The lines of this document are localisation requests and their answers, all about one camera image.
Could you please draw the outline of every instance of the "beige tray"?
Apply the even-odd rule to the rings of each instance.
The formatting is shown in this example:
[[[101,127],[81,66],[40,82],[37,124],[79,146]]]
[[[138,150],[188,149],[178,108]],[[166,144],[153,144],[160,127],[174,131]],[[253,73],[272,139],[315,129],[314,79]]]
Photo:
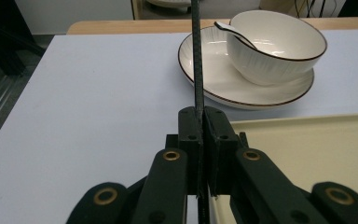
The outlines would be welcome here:
[[[306,191],[333,181],[358,192],[358,115],[233,122],[246,132],[249,146],[260,149]],[[235,223],[229,197],[212,199],[216,223]]]

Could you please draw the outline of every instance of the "wooden edge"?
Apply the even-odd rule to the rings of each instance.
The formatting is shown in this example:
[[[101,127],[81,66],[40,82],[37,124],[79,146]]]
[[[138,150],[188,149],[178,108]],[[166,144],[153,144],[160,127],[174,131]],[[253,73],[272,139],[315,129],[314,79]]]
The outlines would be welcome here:
[[[302,19],[319,30],[358,29],[357,18],[307,18]],[[215,21],[229,22],[229,19],[201,20],[201,27],[213,26]],[[73,24],[68,35],[114,35],[114,34],[162,34],[189,33],[191,20],[149,20],[149,21],[80,21]]]

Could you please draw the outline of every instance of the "plate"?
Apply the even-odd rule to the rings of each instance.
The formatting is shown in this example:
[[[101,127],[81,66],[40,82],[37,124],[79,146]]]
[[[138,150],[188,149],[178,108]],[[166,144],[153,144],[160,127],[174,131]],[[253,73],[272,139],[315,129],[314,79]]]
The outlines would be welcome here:
[[[249,110],[270,109],[298,100],[313,84],[313,69],[304,77],[282,85],[259,86],[249,82],[228,58],[226,32],[211,26],[200,34],[204,93],[220,104]],[[180,45],[178,60],[186,78],[194,85],[192,35]]]

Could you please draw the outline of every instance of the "table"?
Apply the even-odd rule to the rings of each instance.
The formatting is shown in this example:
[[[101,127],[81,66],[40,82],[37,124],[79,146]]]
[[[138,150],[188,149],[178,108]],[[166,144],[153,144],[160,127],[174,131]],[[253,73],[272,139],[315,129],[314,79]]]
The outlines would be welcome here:
[[[355,18],[314,22],[358,29]],[[165,134],[177,133],[177,112],[194,104],[177,63],[189,24],[84,21],[53,39],[0,131],[0,223],[63,223],[91,187],[106,181],[129,186],[147,175]],[[137,31],[142,34],[132,35]],[[121,35],[96,35],[112,33]],[[318,83],[301,101],[268,111],[208,99],[206,105],[223,109],[230,120],[358,113],[358,79],[347,76],[351,68],[343,63],[351,55],[335,53],[347,41],[356,48],[341,50],[358,50],[358,30],[324,34],[337,43],[330,44]],[[358,66],[356,57],[350,60]],[[334,78],[324,77],[331,71],[343,76],[337,85],[323,81]],[[197,216],[194,204],[190,200],[187,223]]]

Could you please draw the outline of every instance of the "white wall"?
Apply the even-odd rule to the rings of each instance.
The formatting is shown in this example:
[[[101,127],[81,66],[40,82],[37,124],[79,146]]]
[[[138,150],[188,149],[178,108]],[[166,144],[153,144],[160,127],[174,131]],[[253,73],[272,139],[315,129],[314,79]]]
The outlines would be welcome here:
[[[133,20],[131,0],[16,0],[33,35],[66,34],[77,21]]]

